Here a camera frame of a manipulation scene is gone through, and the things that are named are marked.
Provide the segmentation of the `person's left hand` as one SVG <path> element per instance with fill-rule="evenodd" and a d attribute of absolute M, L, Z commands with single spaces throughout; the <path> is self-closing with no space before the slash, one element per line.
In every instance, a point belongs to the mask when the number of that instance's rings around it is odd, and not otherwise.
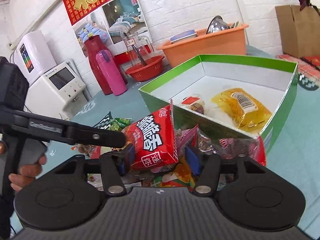
<path fill-rule="evenodd" d="M 19 169 L 18 174 L 11 173 L 8 176 L 10 187 L 15 191 L 19 192 L 25 186 L 33 182 L 37 176 L 39 176 L 43 170 L 43 165 L 47 162 L 47 157 L 45 155 L 47 151 L 47 145 L 44 144 L 44 153 L 37 160 L 35 164 L 27 164 Z"/>

